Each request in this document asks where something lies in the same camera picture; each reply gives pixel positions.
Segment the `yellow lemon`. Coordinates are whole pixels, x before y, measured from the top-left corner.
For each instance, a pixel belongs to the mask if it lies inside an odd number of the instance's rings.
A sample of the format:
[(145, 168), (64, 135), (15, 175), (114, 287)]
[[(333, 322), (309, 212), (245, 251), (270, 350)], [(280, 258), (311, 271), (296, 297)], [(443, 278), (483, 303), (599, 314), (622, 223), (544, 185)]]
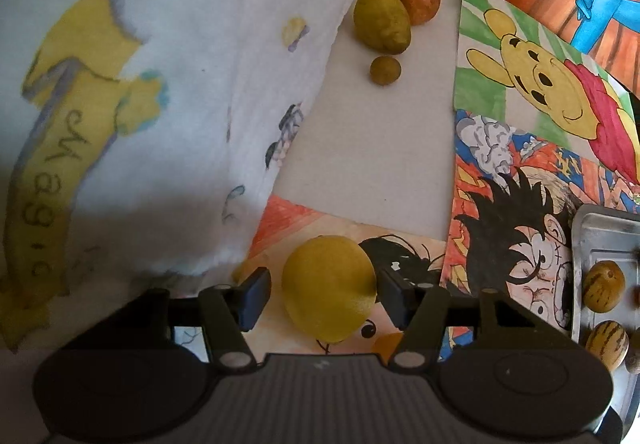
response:
[(318, 236), (286, 259), (281, 296), (299, 330), (323, 343), (340, 343), (364, 324), (374, 307), (375, 270), (353, 240)]

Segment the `brown kiwi with sticker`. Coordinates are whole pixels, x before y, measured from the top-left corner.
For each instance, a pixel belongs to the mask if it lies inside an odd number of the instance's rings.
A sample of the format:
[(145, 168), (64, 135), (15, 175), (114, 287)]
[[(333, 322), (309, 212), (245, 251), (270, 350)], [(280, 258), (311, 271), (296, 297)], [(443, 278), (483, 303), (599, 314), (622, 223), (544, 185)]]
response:
[(640, 374), (640, 329), (636, 329), (629, 337), (625, 366), (631, 375)]

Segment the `orange blue cartoon drawing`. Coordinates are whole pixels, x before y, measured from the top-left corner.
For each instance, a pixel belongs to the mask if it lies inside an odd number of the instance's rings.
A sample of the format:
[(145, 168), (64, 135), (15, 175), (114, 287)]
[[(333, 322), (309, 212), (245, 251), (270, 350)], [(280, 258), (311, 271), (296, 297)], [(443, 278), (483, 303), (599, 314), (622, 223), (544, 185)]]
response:
[(381, 227), (352, 222), (271, 196), (246, 260), (234, 271), (242, 282), (256, 268), (268, 268), (272, 286), (270, 299), (255, 327), (245, 340), (256, 360), (267, 354), (369, 354), (389, 358), (402, 335), (376, 296), (374, 307), (348, 339), (323, 343), (299, 330), (284, 307), (281, 273), (288, 256), (311, 238), (337, 235), (360, 245), (371, 260), (375, 275), (379, 270), (395, 271), (411, 286), (437, 285), (442, 271), (443, 242), (408, 235), (390, 234)]

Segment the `anime character drawing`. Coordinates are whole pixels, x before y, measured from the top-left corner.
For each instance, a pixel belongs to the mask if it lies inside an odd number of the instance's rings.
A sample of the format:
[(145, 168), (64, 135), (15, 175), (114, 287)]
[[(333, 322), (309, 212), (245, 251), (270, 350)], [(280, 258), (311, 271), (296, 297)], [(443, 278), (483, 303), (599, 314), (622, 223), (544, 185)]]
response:
[(458, 296), (502, 291), (569, 334), (570, 228), (584, 204), (636, 213), (639, 186), (534, 134), (459, 110), (440, 283)]

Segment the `striped pepino melon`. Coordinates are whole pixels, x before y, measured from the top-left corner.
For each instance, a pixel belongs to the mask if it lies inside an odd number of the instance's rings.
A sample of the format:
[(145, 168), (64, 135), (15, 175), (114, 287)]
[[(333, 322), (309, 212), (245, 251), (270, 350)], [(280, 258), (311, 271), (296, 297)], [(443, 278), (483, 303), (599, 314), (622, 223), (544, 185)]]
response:
[(582, 284), (582, 304), (592, 312), (606, 313), (620, 303), (626, 278), (616, 262), (604, 260), (590, 268)]

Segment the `metal tray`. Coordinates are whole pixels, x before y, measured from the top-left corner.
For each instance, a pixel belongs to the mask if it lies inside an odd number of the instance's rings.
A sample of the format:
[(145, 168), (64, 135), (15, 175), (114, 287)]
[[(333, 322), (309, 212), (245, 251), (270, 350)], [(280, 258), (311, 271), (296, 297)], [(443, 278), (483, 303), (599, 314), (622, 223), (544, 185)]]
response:
[(627, 434), (639, 412), (639, 217), (593, 204), (572, 224), (572, 339), (608, 368)]

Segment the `small green lime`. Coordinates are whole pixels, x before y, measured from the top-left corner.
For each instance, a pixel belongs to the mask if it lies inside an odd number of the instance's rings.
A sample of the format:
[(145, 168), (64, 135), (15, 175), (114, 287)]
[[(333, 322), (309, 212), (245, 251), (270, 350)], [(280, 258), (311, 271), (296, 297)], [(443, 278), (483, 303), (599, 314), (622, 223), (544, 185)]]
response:
[(369, 76), (378, 86), (389, 86), (401, 76), (401, 64), (392, 56), (378, 56), (372, 60)]

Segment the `white cartoon print cloth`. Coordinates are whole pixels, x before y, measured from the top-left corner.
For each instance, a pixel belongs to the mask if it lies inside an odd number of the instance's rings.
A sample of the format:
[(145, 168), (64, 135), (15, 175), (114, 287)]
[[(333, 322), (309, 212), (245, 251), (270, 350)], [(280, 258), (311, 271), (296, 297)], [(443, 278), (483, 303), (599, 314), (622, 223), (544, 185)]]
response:
[(1, 0), (1, 344), (247, 252), (355, 0)]

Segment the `Winnie the Pooh drawing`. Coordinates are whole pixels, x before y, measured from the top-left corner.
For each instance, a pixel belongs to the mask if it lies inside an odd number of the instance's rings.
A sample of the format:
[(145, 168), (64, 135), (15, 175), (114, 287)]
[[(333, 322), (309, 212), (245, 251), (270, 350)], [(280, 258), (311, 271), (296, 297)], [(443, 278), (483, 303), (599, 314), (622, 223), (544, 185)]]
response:
[(506, 0), (462, 0), (454, 107), (639, 179), (630, 94), (592, 58)]

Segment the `green lemon at back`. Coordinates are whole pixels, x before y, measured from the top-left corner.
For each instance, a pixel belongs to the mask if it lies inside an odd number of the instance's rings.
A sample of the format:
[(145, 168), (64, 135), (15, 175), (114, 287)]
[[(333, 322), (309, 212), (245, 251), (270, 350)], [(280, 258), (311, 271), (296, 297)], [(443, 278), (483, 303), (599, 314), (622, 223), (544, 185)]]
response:
[(375, 51), (398, 55), (411, 43), (411, 22), (401, 0), (357, 0), (354, 12), (356, 37)]

